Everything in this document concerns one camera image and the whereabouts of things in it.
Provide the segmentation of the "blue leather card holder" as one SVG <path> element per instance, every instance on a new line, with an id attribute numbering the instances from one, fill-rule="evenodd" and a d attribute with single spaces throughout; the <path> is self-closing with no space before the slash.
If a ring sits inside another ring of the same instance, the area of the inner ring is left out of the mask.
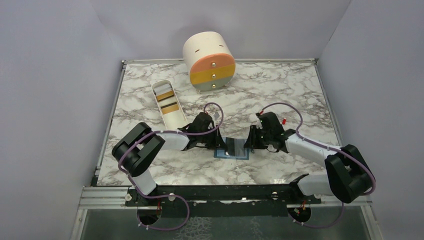
<path id="1" fill-rule="evenodd" d="M 224 137 L 223 138 L 226 148 L 216 149 L 214 151 L 214 158 L 228 159 L 228 160 L 249 160 L 250 149 L 244 148 L 246 139 Z"/>

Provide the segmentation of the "black credit card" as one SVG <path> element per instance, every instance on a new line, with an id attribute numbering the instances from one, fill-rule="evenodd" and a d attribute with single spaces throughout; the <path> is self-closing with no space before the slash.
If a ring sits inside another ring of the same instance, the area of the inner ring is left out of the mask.
<path id="1" fill-rule="evenodd" d="M 228 156 L 236 156 L 236 140 L 231 137 L 225 139 L 226 154 Z"/>

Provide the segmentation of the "grey silver credit card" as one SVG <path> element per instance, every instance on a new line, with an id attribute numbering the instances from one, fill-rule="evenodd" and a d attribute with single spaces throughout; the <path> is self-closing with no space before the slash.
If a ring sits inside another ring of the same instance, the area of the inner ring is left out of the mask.
<path id="1" fill-rule="evenodd" d="M 234 155 L 236 157 L 246 157 L 247 156 L 247 152 L 246 149 L 244 148 L 244 144 L 245 144 L 245 140 L 244 139 L 235 139 L 234 140 Z"/>

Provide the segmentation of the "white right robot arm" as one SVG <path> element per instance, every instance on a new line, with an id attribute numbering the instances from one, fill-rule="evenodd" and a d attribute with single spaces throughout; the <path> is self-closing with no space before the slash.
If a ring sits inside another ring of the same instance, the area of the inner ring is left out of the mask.
<path id="1" fill-rule="evenodd" d="M 375 187 L 375 178 L 354 145 L 340 147 L 301 137 L 294 129 L 284 129 L 273 112 L 260 112 L 256 116 L 261 126 L 250 126 L 244 148 L 273 147 L 274 153 L 300 156 L 326 170 L 323 174 L 304 174 L 290 182 L 288 196 L 292 202 L 300 204 L 308 196 L 328 195 L 349 204 Z"/>

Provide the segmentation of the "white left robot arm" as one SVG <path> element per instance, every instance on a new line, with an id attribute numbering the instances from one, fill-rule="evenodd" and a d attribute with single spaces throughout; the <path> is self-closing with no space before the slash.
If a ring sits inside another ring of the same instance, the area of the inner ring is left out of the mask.
<path id="1" fill-rule="evenodd" d="M 219 126 L 206 112 L 200 112 L 193 122 L 176 130 L 156 130 L 140 122 L 130 130 L 113 148 L 112 156 L 118 161 L 118 168 L 129 176 L 139 190 L 138 199 L 144 205 L 157 200 L 157 183 L 149 167 L 160 151 L 187 151 L 192 148 L 227 150 Z"/>

